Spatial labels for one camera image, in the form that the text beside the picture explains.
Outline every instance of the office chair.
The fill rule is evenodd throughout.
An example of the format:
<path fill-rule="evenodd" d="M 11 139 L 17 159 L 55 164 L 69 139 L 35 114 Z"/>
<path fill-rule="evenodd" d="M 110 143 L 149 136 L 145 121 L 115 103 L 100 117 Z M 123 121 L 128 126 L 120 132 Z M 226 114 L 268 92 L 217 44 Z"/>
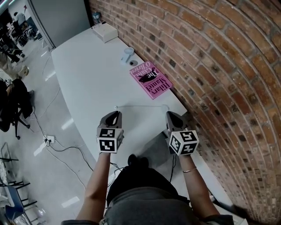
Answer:
<path fill-rule="evenodd" d="M 22 185 L 18 188 L 14 188 L 12 186 L 8 186 L 8 190 L 11 196 L 11 199 L 13 200 L 14 206 L 5 206 L 5 215 L 7 217 L 7 219 L 9 219 L 10 221 L 13 221 L 15 218 L 21 216 L 21 215 L 25 215 L 25 217 L 27 218 L 27 220 L 30 222 L 30 224 L 32 224 L 32 222 L 30 221 L 30 219 L 27 217 L 26 213 L 25 213 L 25 208 L 31 205 L 34 205 L 35 203 L 37 203 L 37 201 L 31 202 L 29 204 L 23 205 L 24 201 L 27 201 L 28 199 L 23 199 L 21 200 L 19 194 L 18 194 L 18 189 L 26 187 L 27 185 L 29 185 L 30 183 L 27 183 L 25 185 Z"/>
<path fill-rule="evenodd" d="M 16 104 L 14 106 L 11 106 L 8 104 L 9 109 L 5 109 L 5 114 L 10 113 L 12 116 L 3 116 L 2 121 L 0 121 L 0 130 L 3 132 L 7 132 L 10 129 L 10 124 L 12 124 L 15 127 L 15 136 L 19 140 L 21 139 L 20 136 L 18 136 L 18 123 L 20 122 L 23 126 L 25 126 L 27 129 L 30 128 L 29 124 L 25 124 L 19 117 L 22 113 L 22 110 L 19 107 L 19 104 Z"/>

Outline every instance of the tiled floor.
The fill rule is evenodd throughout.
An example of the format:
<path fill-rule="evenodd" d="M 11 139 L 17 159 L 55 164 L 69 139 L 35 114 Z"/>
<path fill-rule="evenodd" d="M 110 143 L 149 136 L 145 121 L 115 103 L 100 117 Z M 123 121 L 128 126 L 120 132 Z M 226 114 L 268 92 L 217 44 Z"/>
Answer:
<path fill-rule="evenodd" d="M 29 67 L 30 72 L 23 82 L 28 90 L 35 91 L 35 114 L 44 133 L 55 136 L 65 147 L 82 145 L 80 149 L 85 159 L 94 168 L 96 161 L 84 145 L 60 91 L 50 52 L 42 46 L 42 41 L 37 40 L 29 41 L 24 47 L 24 53 L 26 59 L 23 63 Z M 4 73 L 0 73 L 0 77 L 8 78 Z M 31 183 L 27 188 L 29 198 L 37 200 L 38 207 L 45 210 L 48 224 L 60 224 L 62 220 L 74 219 L 83 203 L 84 186 L 81 182 L 87 184 L 91 170 L 79 150 L 55 152 L 48 148 L 54 156 L 77 173 L 80 182 L 65 164 L 42 145 L 43 135 L 35 116 L 31 116 L 27 122 L 34 132 L 19 125 L 21 139 L 17 140 L 14 136 L 14 127 L 11 126 L 7 133 L 0 132 L 0 146 L 7 142 L 11 157 L 19 159 L 19 162 L 13 163 L 17 179 Z M 58 142 L 54 143 L 53 147 L 57 150 L 64 149 Z M 147 143 L 142 152 L 150 162 L 153 162 L 151 166 L 169 180 L 172 157 L 167 150 L 163 135 L 160 134 Z M 179 162 L 174 171 L 172 184 L 180 195 L 187 196 Z"/>

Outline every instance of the gold bracelet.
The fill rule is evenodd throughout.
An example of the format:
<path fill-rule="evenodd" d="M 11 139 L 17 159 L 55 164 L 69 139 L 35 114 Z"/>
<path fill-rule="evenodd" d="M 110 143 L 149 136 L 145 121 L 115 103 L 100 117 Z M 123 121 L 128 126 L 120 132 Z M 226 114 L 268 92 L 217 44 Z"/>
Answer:
<path fill-rule="evenodd" d="M 195 168 L 193 168 L 193 169 L 191 169 L 191 170 L 188 170 L 188 171 L 183 171 L 183 173 L 188 173 L 188 172 L 194 171 L 194 170 L 196 170 L 196 169 L 197 169 L 197 167 L 195 167 Z"/>

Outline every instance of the cube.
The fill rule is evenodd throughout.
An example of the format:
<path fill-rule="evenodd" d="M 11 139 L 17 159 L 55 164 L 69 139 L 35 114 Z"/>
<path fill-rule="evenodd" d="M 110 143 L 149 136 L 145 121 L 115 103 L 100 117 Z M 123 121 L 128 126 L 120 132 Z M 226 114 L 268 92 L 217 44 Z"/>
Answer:
<path fill-rule="evenodd" d="M 97 128 L 97 145 L 100 152 L 117 153 L 123 140 L 123 130 L 116 128 Z"/>
<path fill-rule="evenodd" d="M 199 144 L 196 131 L 175 131 L 171 133 L 169 146 L 178 155 L 192 154 Z"/>

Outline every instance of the desk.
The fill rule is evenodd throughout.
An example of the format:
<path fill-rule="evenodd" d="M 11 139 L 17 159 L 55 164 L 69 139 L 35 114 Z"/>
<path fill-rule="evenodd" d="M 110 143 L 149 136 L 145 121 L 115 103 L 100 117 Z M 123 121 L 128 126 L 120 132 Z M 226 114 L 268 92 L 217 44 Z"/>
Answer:
<path fill-rule="evenodd" d="M 103 43 L 91 29 L 69 39 L 52 51 L 54 69 L 70 114 L 95 160 L 98 159 L 96 129 L 103 116 L 123 105 L 168 105 L 170 111 L 183 115 L 184 106 L 170 91 L 154 100 L 129 74 L 133 67 L 121 65 L 128 47 L 119 38 Z M 134 54 L 138 64 L 143 60 Z M 127 165 L 128 156 L 166 129 L 165 113 L 157 107 L 124 107 L 124 140 L 111 161 Z"/>

